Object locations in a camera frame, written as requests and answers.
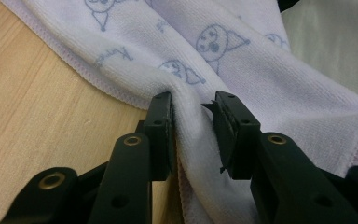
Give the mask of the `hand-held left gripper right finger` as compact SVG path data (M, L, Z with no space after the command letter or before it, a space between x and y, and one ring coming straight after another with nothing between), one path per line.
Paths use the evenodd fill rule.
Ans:
M241 102L219 91L205 106L213 113L221 172L249 180L258 215L266 224L358 224L358 166L345 177L318 168L281 133L263 133Z

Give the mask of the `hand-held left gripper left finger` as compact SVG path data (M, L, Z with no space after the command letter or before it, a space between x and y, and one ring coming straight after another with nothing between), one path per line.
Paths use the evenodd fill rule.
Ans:
M163 92L136 132L116 141L88 224L152 224L152 183L172 170L172 96Z

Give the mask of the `light purple towel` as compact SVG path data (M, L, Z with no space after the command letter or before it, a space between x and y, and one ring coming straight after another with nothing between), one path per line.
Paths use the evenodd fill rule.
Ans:
M172 95L185 224L255 224L250 185L221 168L205 110L238 96L319 167L358 165L358 94L297 59L276 0L2 0L83 78L130 105Z

